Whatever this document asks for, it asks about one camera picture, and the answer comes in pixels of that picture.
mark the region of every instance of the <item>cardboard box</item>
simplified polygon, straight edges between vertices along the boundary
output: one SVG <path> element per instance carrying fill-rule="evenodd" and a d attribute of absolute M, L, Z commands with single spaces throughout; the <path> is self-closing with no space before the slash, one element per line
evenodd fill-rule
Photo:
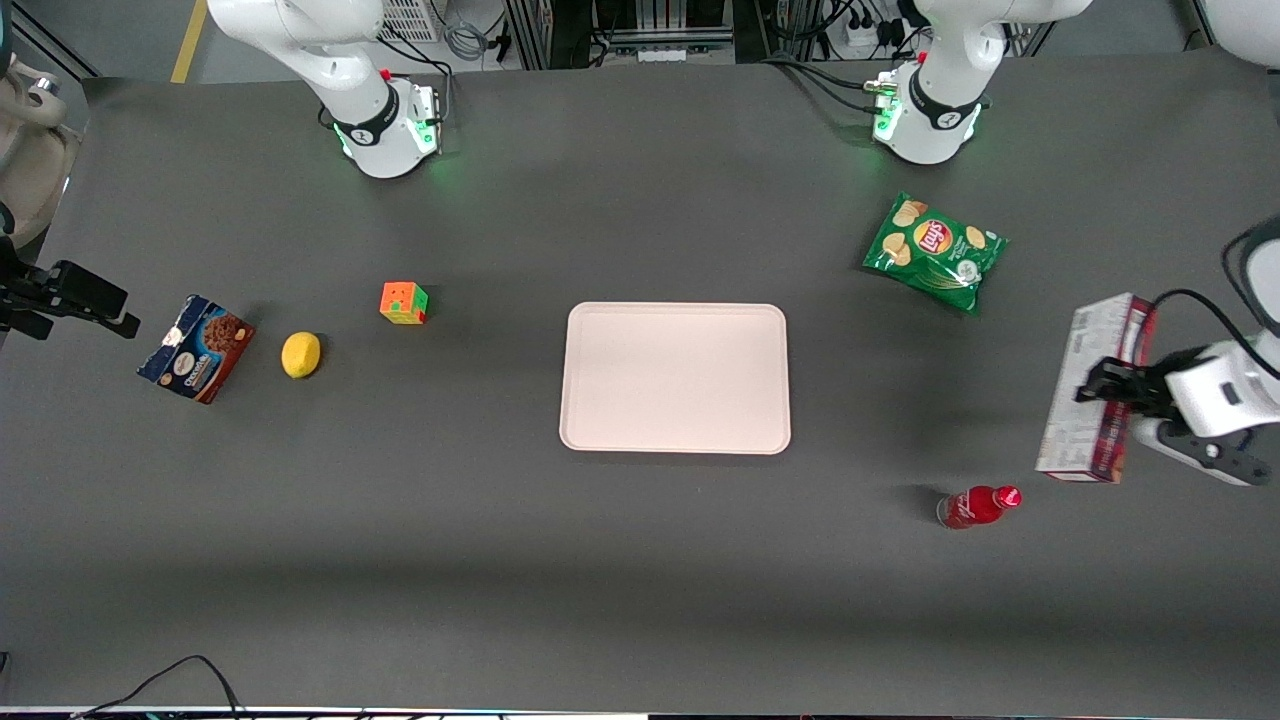
<path fill-rule="evenodd" d="M 1075 391 L 1103 357 L 1146 363 L 1155 319 L 1147 324 L 1142 338 L 1138 332 L 1149 311 L 1151 304 L 1133 293 L 1075 311 L 1037 470 L 1057 480 L 1120 482 L 1130 410 L 1120 402 L 1076 402 Z"/>
<path fill-rule="evenodd" d="M 216 302 L 191 295 L 160 347 L 138 368 L 138 374 L 207 405 L 253 340 L 253 325 Z"/>

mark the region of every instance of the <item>product label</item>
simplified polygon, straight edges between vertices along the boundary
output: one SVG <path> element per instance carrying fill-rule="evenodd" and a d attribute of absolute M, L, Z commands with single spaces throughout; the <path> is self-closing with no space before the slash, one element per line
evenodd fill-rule
<path fill-rule="evenodd" d="M 951 231 L 937 220 L 929 220 L 915 228 L 915 245 L 929 255 L 942 255 L 951 249 Z"/>

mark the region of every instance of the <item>robotic arm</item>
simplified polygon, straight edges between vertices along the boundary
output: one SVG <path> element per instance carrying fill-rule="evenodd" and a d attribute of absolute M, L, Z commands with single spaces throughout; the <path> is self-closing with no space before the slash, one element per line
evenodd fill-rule
<path fill-rule="evenodd" d="M 904 160 L 934 165 L 973 137 L 982 94 L 1005 56 L 1001 23 L 1047 23 L 1093 0 L 916 0 L 933 26 L 928 61 L 911 61 L 868 90 L 886 114 L 873 137 Z"/>
<path fill-rule="evenodd" d="M 1149 368 L 1103 359 L 1076 400 L 1125 402 L 1139 414 L 1133 432 L 1143 445 L 1222 482 L 1261 486 L 1271 469 L 1247 448 L 1263 425 L 1280 423 L 1280 215 L 1231 241 L 1224 259 L 1236 246 L 1238 266 L 1225 261 L 1224 269 L 1261 333 L 1245 338 L 1229 327 L 1233 340 L 1174 352 Z M 1206 302 L 1189 291 L 1157 302 L 1174 295 Z"/>
<path fill-rule="evenodd" d="M 356 44 L 383 27 L 381 0 L 209 0 L 228 36 L 298 73 L 333 115 L 343 152 L 365 174 L 408 173 L 439 142 L 431 87 L 379 72 Z"/>

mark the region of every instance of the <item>metal frame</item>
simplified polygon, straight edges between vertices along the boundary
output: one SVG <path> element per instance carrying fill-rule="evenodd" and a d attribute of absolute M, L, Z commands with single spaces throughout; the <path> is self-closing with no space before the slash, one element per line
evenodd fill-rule
<path fill-rule="evenodd" d="M 511 27 L 512 45 L 526 70 L 552 67 L 552 29 L 556 14 L 552 0 L 502 0 Z"/>
<path fill-rule="evenodd" d="M 93 65 L 42 26 L 20 3 L 15 0 L 10 8 L 13 9 L 10 19 L 13 35 L 58 65 L 61 69 L 59 74 L 74 79 L 77 83 L 82 83 L 87 78 L 101 77 Z"/>

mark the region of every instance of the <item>red bottle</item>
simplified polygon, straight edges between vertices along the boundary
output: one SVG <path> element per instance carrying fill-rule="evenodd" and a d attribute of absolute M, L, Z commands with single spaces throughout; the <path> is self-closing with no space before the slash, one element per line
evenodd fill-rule
<path fill-rule="evenodd" d="M 1014 486 L 993 488 L 977 486 L 942 498 L 938 502 L 938 521 L 952 530 L 995 523 L 1010 507 L 1023 502 L 1023 493 Z"/>

